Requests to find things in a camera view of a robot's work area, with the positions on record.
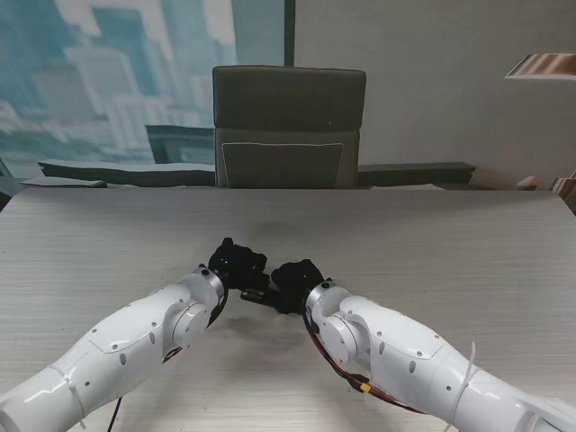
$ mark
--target black cable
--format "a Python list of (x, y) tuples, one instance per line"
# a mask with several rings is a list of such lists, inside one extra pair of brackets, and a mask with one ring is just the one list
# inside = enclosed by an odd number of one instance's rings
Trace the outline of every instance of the black cable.
[(228, 287), (226, 284), (222, 284), (224, 286), (224, 298), (222, 299), (222, 303), (220, 303), (214, 310), (210, 316), (210, 321), (208, 321), (208, 325), (206, 328), (212, 325), (212, 323), (220, 316), (222, 311), (224, 311), (224, 306), (226, 306), (226, 302), (228, 301)]
[(110, 426), (108, 427), (108, 432), (112, 432), (114, 426), (114, 421), (116, 421), (116, 416), (118, 415), (118, 410), (120, 409), (120, 404), (122, 403), (122, 397), (118, 398), (118, 403), (116, 404), (116, 409), (112, 415), (112, 420), (110, 420)]

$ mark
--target city skyline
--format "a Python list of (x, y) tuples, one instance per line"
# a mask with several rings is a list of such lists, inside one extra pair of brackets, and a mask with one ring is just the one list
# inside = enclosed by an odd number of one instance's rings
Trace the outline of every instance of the city skyline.
[(230, 0), (0, 0), (0, 38), (0, 157), (22, 174), (152, 163), (146, 126), (211, 128), (212, 68), (237, 63)]

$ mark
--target table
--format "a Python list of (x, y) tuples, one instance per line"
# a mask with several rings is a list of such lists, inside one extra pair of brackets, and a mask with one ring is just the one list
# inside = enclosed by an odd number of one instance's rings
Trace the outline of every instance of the table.
[[(465, 356), (475, 340), (492, 374), (576, 404), (575, 222), (551, 193), (29, 189), (0, 213), (0, 392), (230, 236), (270, 267), (310, 258)], [(113, 405), (88, 431), (106, 430)], [(189, 352), (125, 398), (114, 430), (443, 428), (352, 391), (300, 317), (233, 292)]]

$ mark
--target red cable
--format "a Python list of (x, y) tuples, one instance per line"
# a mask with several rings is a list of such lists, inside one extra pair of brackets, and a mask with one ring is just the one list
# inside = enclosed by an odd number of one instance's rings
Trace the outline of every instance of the red cable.
[[(347, 371), (345, 371), (344, 369), (342, 369), (340, 366), (338, 366), (338, 364), (332, 359), (332, 357), (330, 356), (330, 354), (328, 354), (328, 352), (326, 351), (326, 349), (324, 348), (324, 346), (320, 343), (320, 341), (318, 340), (318, 338), (316, 337), (316, 335), (314, 335), (311, 332), (311, 329), (309, 326), (307, 326), (306, 328), (308, 330), (308, 334), (310, 335), (310, 339), (312, 339), (312, 342), (314, 343), (314, 346), (320, 351), (320, 353), (322, 354), (322, 356), (324, 358), (326, 358), (326, 360), (328, 360), (328, 362), (330, 363), (330, 365), (339, 372), (339, 374), (341, 376), (346, 377), (349, 381), (353, 381), (356, 384), (358, 384), (359, 386), (362, 385), (364, 382), (361, 382), (360, 380), (356, 379), (354, 376), (352, 376), (352, 374), (348, 373)], [(413, 409), (412, 407), (408, 407), (406, 405), (403, 405), (401, 403), (399, 403), (397, 400), (395, 400), (392, 396), (389, 396), (388, 394), (384, 393), (383, 391), (379, 391), (376, 390), (373, 386), (370, 386), (370, 394), (372, 394), (374, 397), (388, 402), (391, 405), (395, 405), (397, 407), (400, 408), (404, 408), (405, 410), (411, 411), (411, 412), (416, 412), (418, 414), (426, 414), (425, 412), (422, 411), (418, 411), (417, 409)]]

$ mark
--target building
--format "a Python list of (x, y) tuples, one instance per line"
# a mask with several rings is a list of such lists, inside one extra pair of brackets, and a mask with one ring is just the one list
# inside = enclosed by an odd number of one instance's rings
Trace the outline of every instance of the building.
[(147, 125), (170, 124), (168, 103), (154, 96), (118, 96), (106, 105), (106, 115), (120, 149), (149, 149)]
[(144, 43), (146, 59), (150, 66), (150, 72), (154, 77), (157, 95), (174, 97), (176, 88), (172, 76), (170, 75), (169, 65), (164, 57), (160, 45), (152, 40)]
[(55, 0), (3, 0), (0, 8), (9, 11), (18, 22), (36, 66), (49, 65), (64, 58), (64, 48), (72, 45), (73, 39)]
[(41, 106), (29, 73), (34, 57), (24, 30), (11, 1), (0, 0), (0, 101), (7, 101), (20, 114)]
[(0, 101), (0, 131), (12, 133), (21, 127), (22, 121), (16, 110), (7, 101)]
[(100, 121), (62, 121), (49, 120), (40, 123), (42, 129), (56, 140), (69, 142), (90, 142), (97, 146), (114, 147), (116, 141), (111, 125), (106, 120)]
[(66, 49), (84, 83), (88, 98), (98, 114), (117, 95), (137, 95), (140, 91), (125, 54), (109, 48), (77, 47)]
[(172, 109), (169, 110), (168, 115), (168, 124), (170, 125), (183, 126), (186, 128), (198, 128), (202, 126), (202, 118), (196, 111)]
[(130, 61), (140, 91), (144, 95), (157, 95), (140, 11), (94, 7), (93, 12), (101, 33), (96, 43), (124, 53)]
[(36, 68), (32, 71), (32, 79), (51, 118), (91, 120), (96, 116), (74, 66)]
[(208, 32), (203, 0), (161, 0), (175, 62), (186, 73), (201, 74), (218, 64)]
[[(161, 5), (174, 55), (175, 97), (184, 107), (200, 108), (203, 102), (195, 99), (198, 92), (193, 77), (209, 76), (220, 64), (218, 42), (208, 31), (204, 1), (161, 0)], [(212, 91), (212, 81), (208, 86)]]

